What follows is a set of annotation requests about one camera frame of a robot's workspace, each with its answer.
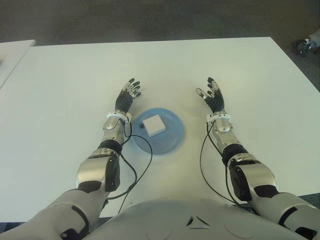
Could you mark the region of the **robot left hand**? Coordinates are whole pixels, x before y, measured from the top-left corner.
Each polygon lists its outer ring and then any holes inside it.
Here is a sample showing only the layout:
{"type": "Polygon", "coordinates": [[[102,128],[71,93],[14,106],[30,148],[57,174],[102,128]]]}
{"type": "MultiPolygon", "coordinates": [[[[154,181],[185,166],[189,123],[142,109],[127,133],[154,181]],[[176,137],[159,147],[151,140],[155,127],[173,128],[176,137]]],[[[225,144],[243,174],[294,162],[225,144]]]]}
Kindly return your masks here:
{"type": "Polygon", "coordinates": [[[128,113],[134,99],[141,95],[140,82],[131,78],[120,91],[115,101],[115,111],[128,113]]]}

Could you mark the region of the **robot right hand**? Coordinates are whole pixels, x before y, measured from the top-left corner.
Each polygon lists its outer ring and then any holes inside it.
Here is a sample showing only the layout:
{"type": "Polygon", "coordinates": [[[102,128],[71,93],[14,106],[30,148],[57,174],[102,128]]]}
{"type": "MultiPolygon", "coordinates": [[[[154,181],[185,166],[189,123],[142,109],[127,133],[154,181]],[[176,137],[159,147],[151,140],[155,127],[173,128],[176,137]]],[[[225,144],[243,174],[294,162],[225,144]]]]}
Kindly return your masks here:
{"type": "Polygon", "coordinates": [[[225,110],[225,103],[220,87],[212,77],[208,77],[207,82],[209,90],[204,92],[202,89],[196,88],[196,93],[204,100],[213,113],[223,112],[225,110]]]}

